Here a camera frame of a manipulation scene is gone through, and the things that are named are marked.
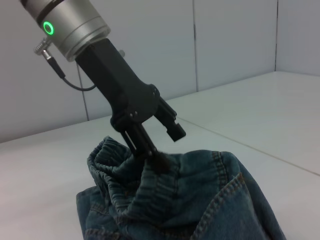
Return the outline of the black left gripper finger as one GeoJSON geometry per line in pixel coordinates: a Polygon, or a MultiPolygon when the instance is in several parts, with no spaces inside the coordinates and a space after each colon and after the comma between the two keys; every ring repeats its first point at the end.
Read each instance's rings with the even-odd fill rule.
{"type": "Polygon", "coordinates": [[[162,97],[159,98],[158,107],[154,116],[166,128],[167,134],[174,142],[186,136],[186,132],[182,126],[176,123],[177,113],[162,97]]]}
{"type": "Polygon", "coordinates": [[[138,162],[146,161],[158,175],[169,172],[170,161],[157,150],[141,123],[131,124],[121,135],[138,162]]]}

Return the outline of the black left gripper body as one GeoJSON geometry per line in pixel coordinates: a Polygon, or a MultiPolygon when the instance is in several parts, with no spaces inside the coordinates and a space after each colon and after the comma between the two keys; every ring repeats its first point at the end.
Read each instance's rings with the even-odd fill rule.
{"type": "Polygon", "coordinates": [[[157,88],[138,78],[109,39],[90,44],[75,61],[109,102],[115,130],[141,124],[157,112],[157,88]]]}

